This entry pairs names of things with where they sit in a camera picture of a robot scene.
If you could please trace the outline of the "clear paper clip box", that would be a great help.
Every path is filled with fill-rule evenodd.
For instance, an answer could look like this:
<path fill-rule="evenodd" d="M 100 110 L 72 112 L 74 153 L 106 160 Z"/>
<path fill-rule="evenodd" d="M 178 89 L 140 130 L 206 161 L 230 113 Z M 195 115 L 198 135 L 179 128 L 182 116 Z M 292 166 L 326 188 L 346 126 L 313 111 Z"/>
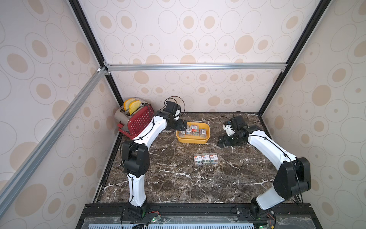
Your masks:
<path fill-rule="evenodd" d="M 203 159 L 202 159 L 202 155 L 201 154 L 195 154 L 193 156 L 194 159 L 194 164 L 195 165 L 202 165 L 203 164 Z"/>
<path fill-rule="evenodd" d="M 210 163 L 211 164 L 218 164 L 219 163 L 219 158 L 218 158 L 217 154 L 210 153 L 209 156 L 210 156 Z"/>
<path fill-rule="evenodd" d="M 210 155 L 208 153 L 201 154 L 203 164 L 211 164 Z"/>

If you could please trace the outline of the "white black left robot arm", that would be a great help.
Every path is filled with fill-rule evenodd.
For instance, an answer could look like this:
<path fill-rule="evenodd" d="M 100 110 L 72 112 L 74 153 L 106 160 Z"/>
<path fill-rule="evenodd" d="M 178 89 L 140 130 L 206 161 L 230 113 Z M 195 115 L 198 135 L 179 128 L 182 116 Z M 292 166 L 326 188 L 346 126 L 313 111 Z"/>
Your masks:
<path fill-rule="evenodd" d="M 174 113 L 157 112 L 138 136 L 122 145 L 122 165 L 128 178 L 130 192 L 127 209 L 141 218 L 147 211 L 144 179 L 150 166 L 149 148 L 165 129 L 186 130 L 187 122 L 179 118 L 181 113 L 179 109 Z"/>

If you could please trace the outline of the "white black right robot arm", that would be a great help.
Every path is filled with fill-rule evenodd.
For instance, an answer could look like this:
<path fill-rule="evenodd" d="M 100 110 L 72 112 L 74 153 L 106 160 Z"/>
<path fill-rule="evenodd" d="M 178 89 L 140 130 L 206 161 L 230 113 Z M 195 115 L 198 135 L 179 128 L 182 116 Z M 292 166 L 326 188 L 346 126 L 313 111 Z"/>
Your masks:
<path fill-rule="evenodd" d="M 226 134 L 218 138 L 220 148 L 248 143 L 258 149 L 275 166 L 277 175 L 273 185 L 251 200 L 250 214 L 259 219 L 272 207 L 311 189 L 310 162 L 287 152 L 256 125 L 233 127 L 223 125 Z"/>

